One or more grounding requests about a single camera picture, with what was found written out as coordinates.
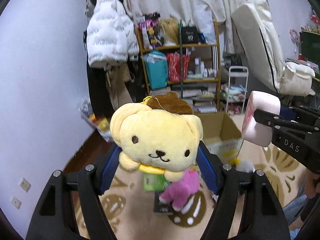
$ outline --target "pompompurin plush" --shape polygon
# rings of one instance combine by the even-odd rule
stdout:
[[[171,182],[181,181],[196,163],[203,139],[200,118],[175,92],[121,106],[112,116],[110,131],[122,148],[123,168],[164,174]]]

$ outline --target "green card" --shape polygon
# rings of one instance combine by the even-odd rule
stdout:
[[[144,191],[164,191],[169,186],[169,182],[164,175],[143,173]]]

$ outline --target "pink plush toy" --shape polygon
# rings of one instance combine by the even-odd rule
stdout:
[[[163,204],[172,202],[172,207],[179,212],[186,204],[188,197],[197,193],[200,189],[199,174],[196,170],[186,170],[181,181],[173,182],[159,196],[159,201]]]

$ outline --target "pink sponge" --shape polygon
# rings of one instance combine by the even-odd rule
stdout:
[[[159,201],[163,204],[172,202],[172,207],[179,212],[186,204],[188,197],[197,193],[200,189],[199,174],[196,170],[185,170],[182,180],[173,182],[159,196]]]
[[[256,122],[253,113],[256,109],[260,109],[279,115],[280,107],[280,100],[276,96],[260,91],[252,91],[244,115],[242,138],[262,147],[268,147],[272,139],[272,128]]]

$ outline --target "white puffer jacket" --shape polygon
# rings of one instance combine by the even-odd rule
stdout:
[[[88,61],[92,68],[118,66],[139,54],[133,22],[119,0],[97,0],[87,28]]]

